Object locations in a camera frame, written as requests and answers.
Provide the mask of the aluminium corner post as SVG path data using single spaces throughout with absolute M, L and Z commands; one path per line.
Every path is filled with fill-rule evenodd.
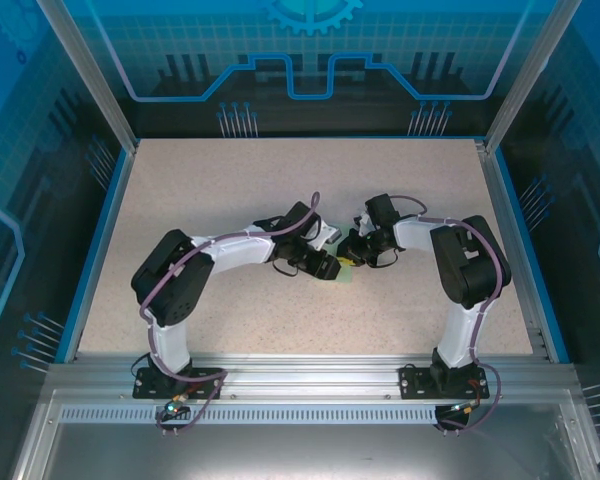
M 36 0 L 121 147 L 131 155 L 137 139 L 96 59 L 62 0 Z
M 488 156 L 495 155 L 581 2 L 582 0 L 556 0 L 485 136 L 484 151 Z

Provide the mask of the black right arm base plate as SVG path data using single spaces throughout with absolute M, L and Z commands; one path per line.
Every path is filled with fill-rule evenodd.
M 398 380 L 403 400 L 490 398 L 485 371 L 475 364 L 454 369 L 447 369 L 444 364 L 406 364 L 398 370 Z

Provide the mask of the light green paper sheet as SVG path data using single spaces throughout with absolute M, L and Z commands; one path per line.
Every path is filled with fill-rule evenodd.
M 334 263 L 335 261 L 338 262 L 337 257 L 341 257 L 339 255 L 339 247 L 348 238 L 348 228 L 347 227 L 343 227 L 343 228 L 341 228 L 340 226 L 334 226 L 334 227 L 338 227 L 341 230 L 342 235 L 341 235 L 340 239 L 331 245 L 326 245 L 322 250 L 317 251 L 318 253 L 325 253 L 327 260 L 331 263 Z M 339 270 L 337 271 L 337 275 L 333 278 L 333 281 L 338 282 L 338 283 L 351 283 L 353 281 L 353 267 L 350 265 L 349 262 L 348 262 L 347 266 L 341 266 L 339 264 L 339 262 L 338 262 L 338 265 L 339 265 Z

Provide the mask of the aluminium frame rail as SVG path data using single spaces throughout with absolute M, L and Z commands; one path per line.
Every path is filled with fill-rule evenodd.
M 196 367 L 227 370 L 225 403 L 396 403 L 398 370 L 405 364 L 426 367 L 427 355 L 195 354 Z M 74 362 L 54 364 L 41 391 L 44 401 L 130 402 L 129 355 L 82 354 Z M 488 384 L 502 382 L 505 404 L 562 403 L 581 397 L 575 368 L 534 355 L 487 359 L 495 368 Z

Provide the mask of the grey metal sheet panel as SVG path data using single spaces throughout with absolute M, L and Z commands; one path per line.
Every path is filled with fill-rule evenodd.
M 466 431 L 434 425 L 63 424 L 40 404 L 10 480 L 600 480 L 583 403 L 504 404 Z

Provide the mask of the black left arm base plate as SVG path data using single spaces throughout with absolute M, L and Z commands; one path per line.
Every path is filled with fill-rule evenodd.
M 206 399 L 209 396 L 217 399 L 219 393 L 213 394 L 212 391 L 219 383 L 219 380 L 214 379 L 207 382 L 200 382 L 199 378 L 219 372 L 219 368 L 192 368 L 189 371 L 189 375 L 195 379 L 195 382 L 191 383 L 167 376 L 157 367 L 142 367 L 135 373 L 132 397 L 141 400 L 168 400 L 186 393 L 189 399 L 194 400 Z

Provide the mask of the blue table side trim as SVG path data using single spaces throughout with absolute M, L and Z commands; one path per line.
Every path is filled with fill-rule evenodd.
M 558 319 L 556 317 L 546 282 L 532 243 L 531 231 L 524 220 L 523 210 L 515 190 L 505 157 L 498 148 L 492 154 L 494 166 L 502 180 L 506 203 L 511 208 L 515 231 L 522 252 L 518 255 L 523 270 L 523 284 L 531 290 L 526 295 L 537 313 L 535 317 L 541 324 L 540 330 L 545 339 L 548 356 L 554 363 L 569 363 L 570 357 Z
M 75 358 L 91 310 L 134 160 L 134 154 L 122 150 L 116 162 L 59 346 L 56 350 L 55 364 L 70 363 Z

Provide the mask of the aluminium side rail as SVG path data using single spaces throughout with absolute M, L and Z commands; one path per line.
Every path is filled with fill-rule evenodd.
M 495 153 L 488 153 L 481 139 L 475 141 L 475 146 L 501 235 L 501 247 L 511 268 L 511 287 L 515 289 L 532 356 L 552 362 L 552 343 L 546 343 L 545 338 L 546 315 L 528 257 L 526 224 L 513 183 L 506 164 Z

